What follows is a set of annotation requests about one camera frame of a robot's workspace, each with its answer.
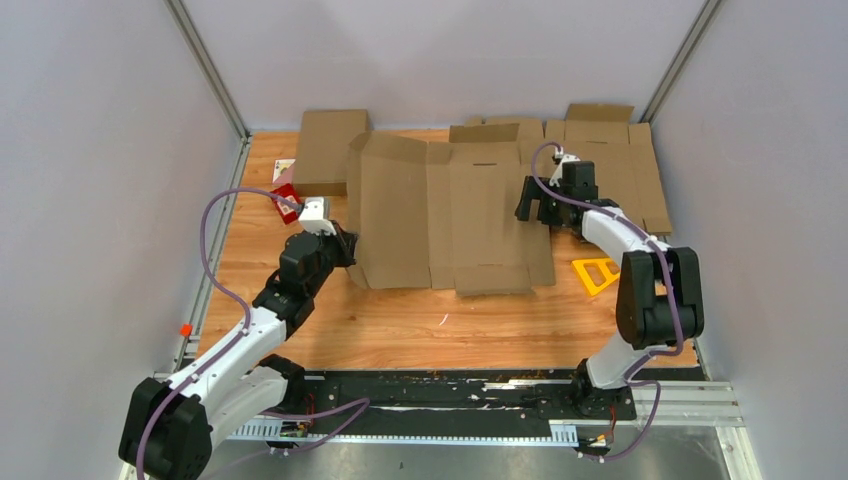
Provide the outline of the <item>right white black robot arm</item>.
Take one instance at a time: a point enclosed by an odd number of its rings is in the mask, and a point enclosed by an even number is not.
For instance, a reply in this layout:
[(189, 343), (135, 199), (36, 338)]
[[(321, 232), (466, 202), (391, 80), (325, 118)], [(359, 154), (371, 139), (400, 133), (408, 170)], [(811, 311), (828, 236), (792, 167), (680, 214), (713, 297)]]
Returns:
[(650, 359), (674, 356), (705, 326), (700, 263), (690, 247), (673, 247), (633, 223), (602, 198), (593, 163), (561, 161), (553, 177), (528, 175), (515, 216), (570, 229), (619, 268), (616, 332), (577, 367), (566, 398), (581, 416), (596, 417), (623, 400), (630, 380)]

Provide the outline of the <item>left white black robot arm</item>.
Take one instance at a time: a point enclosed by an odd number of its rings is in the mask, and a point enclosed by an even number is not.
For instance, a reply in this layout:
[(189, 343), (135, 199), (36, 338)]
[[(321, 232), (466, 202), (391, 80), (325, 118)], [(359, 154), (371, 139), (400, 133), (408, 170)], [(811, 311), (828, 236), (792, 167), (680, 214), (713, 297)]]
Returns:
[(357, 240), (335, 221), (290, 236), (278, 269), (232, 330), (166, 380), (136, 386), (119, 458), (152, 479), (197, 479), (213, 451), (254, 416), (275, 406), (298, 411), (303, 370), (273, 351), (313, 313), (330, 274), (354, 265)]

